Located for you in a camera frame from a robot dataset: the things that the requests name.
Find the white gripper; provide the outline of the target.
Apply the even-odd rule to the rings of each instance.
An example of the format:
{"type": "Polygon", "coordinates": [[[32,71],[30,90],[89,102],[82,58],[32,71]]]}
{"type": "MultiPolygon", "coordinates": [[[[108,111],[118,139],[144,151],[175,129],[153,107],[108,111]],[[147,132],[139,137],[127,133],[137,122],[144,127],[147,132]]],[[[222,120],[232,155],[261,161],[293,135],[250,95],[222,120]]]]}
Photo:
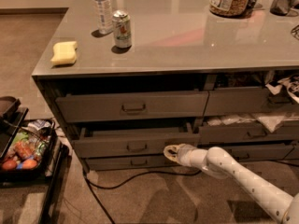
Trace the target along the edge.
{"type": "Polygon", "coordinates": [[[169,145],[164,148],[164,156],[182,166],[203,168],[207,151],[187,144],[169,145]]]}

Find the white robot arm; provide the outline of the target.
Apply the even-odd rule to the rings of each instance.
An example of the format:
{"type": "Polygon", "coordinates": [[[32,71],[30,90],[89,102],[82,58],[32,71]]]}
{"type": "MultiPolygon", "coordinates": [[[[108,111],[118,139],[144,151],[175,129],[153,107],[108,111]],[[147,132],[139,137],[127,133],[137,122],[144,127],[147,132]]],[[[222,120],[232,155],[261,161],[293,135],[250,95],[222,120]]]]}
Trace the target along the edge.
{"type": "Polygon", "coordinates": [[[299,194],[291,196],[254,174],[223,148],[170,145],[164,148],[164,155],[181,166],[200,169],[218,179],[231,177],[277,224],[299,224],[299,194]]]}

